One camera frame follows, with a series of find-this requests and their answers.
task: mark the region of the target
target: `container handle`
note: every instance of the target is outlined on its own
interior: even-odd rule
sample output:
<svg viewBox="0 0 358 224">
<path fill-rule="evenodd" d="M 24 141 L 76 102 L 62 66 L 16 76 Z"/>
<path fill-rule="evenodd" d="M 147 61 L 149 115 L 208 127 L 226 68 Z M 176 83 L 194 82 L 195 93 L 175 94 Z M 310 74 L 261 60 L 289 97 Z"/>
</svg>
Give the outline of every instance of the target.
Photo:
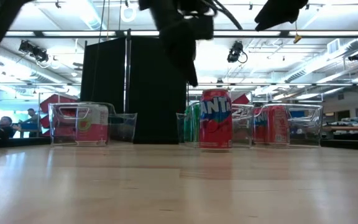
<svg viewBox="0 0 358 224">
<path fill-rule="evenodd" d="M 76 114 L 74 114 L 74 116 L 65 115 L 62 112 L 62 110 L 64 110 L 64 109 L 76 109 Z M 85 114 L 81 117 L 77 117 L 78 110 L 82 110 L 82 109 L 86 109 Z M 84 106 L 59 106 L 57 111 L 58 111 L 59 116 L 61 116 L 64 119 L 84 119 L 88 115 L 90 109 L 88 107 L 84 107 Z"/>
</svg>

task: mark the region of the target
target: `black cable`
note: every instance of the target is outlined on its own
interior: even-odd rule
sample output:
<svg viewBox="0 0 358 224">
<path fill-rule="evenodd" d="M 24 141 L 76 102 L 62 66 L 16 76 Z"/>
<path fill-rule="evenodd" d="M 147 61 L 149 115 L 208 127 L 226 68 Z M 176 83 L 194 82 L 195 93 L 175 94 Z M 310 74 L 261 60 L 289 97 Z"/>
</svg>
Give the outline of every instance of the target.
<svg viewBox="0 0 358 224">
<path fill-rule="evenodd" d="M 242 53 L 244 54 L 244 55 L 246 55 L 246 60 L 245 60 L 245 62 L 241 62 L 240 60 L 237 60 L 238 62 L 240 62 L 240 63 L 247 63 L 248 62 L 248 55 L 247 55 L 247 53 L 245 53 L 243 50 L 241 50 L 242 51 Z"/>
<path fill-rule="evenodd" d="M 230 21 L 237 27 L 237 29 L 242 30 L 242 26 L 240 25 L 239 21 L 237 21 L 237 19 L 233 16 L 233 14 L 231 14 L 230 11 L 226 9 L 226 7 L 224 7 L 224 5 L 222 5 L 218 0 L 213 1 L 216 2 L 220 8 L 222 8 L 222 13 L 230 19 Z"/>
<path fill-rule="evenodd" d="M 98 61 L 99 61 L 100 40 L 101 40 L 101 37 L 102 37 L 102 30 L 103 30 L 103 17 L 104 17 L 104 8 L 105 8 L 105 6 L 106 6 L 106 0 L 103 0 L 102 18 L 101 18 L 101 21 L 100 21 L 100 30 L 99 30 L 98 48 L 96 49 L 96 58 L 95 58 L 95 62 L 94 62 L 93 86 L 92 86 L 91 101 L 93 101 L 94 89 L 95 89 L 95 86 L 96 86 L 96 72 L 98 71 Z"/>
<path fill-rule="evenodd" d="M 25 56 L 27 56 L 29 53 L 25 53 L 16 63 L 19 63 Z"/>
</svg>

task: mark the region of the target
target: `desk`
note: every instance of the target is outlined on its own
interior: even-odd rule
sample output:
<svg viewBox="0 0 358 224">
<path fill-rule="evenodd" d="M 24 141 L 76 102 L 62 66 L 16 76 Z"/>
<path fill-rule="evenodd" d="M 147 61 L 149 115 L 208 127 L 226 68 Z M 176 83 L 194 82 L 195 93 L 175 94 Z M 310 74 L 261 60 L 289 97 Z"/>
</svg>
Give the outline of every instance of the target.
<svg viewBox="0 0 358 224">
<path fill-rule="evenodd" d="M 358 127 L 349 126 L 325 126 L 323 131 L 327 132 L 328 139 L 333 139 L 333 131 L 358 131 Z"/>
</svg>

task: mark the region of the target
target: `fanta logo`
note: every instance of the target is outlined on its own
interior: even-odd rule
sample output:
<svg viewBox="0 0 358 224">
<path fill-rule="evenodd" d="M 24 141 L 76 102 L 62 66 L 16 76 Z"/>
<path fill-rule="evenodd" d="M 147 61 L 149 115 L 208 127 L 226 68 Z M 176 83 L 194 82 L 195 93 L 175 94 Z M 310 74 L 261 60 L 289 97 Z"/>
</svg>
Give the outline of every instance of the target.
<svg viewBox="0 0 358 224">
<path fill-rule="evenodd" d="M 256 125 L 265 125 L 267 124 L 267 113 L 262 111 L 259 116 L 255 118 Z"/>
<path fill-rule="evenodd" d="M 203 114 L 212 114 L 215 112 L 226 113 L 231 111 L 230 102 L 226 97 L 214 97 L 211 101 L 204 101 L 201 104 L 201 112 Z"/>
</svg>

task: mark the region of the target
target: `can lid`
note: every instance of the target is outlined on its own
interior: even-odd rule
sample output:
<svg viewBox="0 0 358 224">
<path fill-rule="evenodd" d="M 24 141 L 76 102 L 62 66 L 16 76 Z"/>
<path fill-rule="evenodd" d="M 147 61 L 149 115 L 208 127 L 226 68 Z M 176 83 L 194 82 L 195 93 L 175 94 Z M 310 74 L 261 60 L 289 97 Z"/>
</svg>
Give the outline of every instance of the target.
<svg viewBox="0 0 358 224">
<path fill-rule="evenodd" d="M 229 90 L 225 90 L 225 89 L 220 89 L 220 88 L 215 88 L 215 89 L 208 89 L 208 90 L 204 90 L 204 92 L 209 92 L 209 91 L 226 91 L 226 92 L 229 92 Z"/>
</svg>

